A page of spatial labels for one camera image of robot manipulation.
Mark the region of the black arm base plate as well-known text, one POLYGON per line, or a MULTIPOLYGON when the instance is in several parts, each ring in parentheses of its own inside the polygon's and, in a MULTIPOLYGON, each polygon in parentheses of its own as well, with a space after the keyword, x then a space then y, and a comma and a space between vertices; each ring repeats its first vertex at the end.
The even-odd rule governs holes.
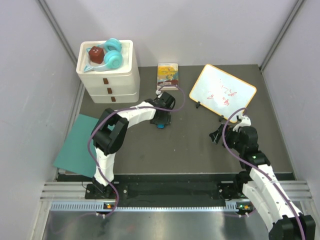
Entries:
POLYGON ((148 201, 152 197, 157 200, 184 198, 187 196, 201 197, 205 199, 232 200, 244 198, 231 183, 221 182, 133 182, 117 183, 114 187, 110 185, 100 191, 94 184, 86 187, 86 199, 111 199, 120 198, 120 202, 130 200, 148 201))

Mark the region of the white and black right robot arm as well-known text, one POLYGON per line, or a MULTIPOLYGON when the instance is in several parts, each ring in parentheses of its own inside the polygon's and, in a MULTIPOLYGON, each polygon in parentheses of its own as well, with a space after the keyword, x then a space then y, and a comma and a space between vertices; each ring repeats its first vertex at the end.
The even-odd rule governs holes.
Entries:
POLYGON ((235 150, 243 171, 233 181, 233 192, 247 197, 262 218, 270 240, 313 240, 316 222, 303 214, 280 185, 267 156, 259 149, 258 133, 252 126, 236 128, 221 124, 210 133, 214 144, 235 150))

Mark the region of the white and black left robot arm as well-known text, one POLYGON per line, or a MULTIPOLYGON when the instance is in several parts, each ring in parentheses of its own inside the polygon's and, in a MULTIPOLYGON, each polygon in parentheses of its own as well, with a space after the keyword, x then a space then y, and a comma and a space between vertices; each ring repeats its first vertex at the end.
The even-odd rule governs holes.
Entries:
POLYGON ((172 95, 161 92, 156 98, 147 99, 136 106, 104 110, 91 133, 97 166, 92 183, 86 187, 86 199, 107 199, 115 191, 111 184, 115 178, 115 157, 124 143, 127 130, 144 121, 163 129, 171 122, 170 111, 175 104, 172 95))

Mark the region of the whiteboard with orange frame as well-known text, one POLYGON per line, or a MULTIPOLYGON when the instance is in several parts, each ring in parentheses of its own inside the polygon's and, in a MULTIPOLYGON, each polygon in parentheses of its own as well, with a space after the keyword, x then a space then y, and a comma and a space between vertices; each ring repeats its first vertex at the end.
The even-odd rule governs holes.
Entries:
POLYGON ((246 108, 257 88, 211 64, 206 64, 192 87, 189 98, 226 120, 246 108))

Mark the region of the blue bone-shaped eraser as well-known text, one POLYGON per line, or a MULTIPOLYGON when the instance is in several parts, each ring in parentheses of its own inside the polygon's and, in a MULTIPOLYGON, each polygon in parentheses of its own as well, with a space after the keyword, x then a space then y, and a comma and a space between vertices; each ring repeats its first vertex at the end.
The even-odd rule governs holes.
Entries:
POLYGON ((165 126, 166 126, 165 124, 158 124, 158 125, 157 125, 157 128, 158 128, 158 129, 164 129, 165 126))

